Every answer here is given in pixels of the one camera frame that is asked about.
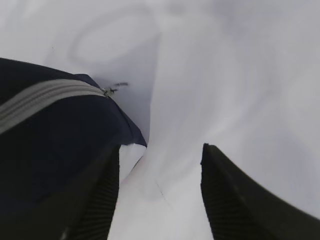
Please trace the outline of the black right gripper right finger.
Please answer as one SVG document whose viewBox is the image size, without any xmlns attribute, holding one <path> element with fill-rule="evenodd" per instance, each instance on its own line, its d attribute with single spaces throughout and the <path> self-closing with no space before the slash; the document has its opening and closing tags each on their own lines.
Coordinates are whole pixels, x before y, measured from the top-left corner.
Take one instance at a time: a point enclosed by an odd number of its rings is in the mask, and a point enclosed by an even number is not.
<svg viewBox="0 0 320 240">
<path fill-rule="evenodd" d="M 201 194 L 215 240 L 318 240 L 320 221 L 274 195 L 205 143 Z"/>
</svg>

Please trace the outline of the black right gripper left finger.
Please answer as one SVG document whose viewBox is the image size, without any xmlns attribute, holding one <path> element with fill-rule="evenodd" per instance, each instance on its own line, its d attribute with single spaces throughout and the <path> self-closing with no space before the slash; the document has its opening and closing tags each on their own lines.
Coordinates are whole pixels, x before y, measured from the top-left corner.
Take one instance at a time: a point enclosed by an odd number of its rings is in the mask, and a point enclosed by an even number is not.
<svg viewBox="0 0 320 240">
<path fill-rule="evenodd" d="M 119 194 L 119 145 L 107 147 L 61 191 L 0 222 L 2 240 L 106 240 Z"/>
</svg>

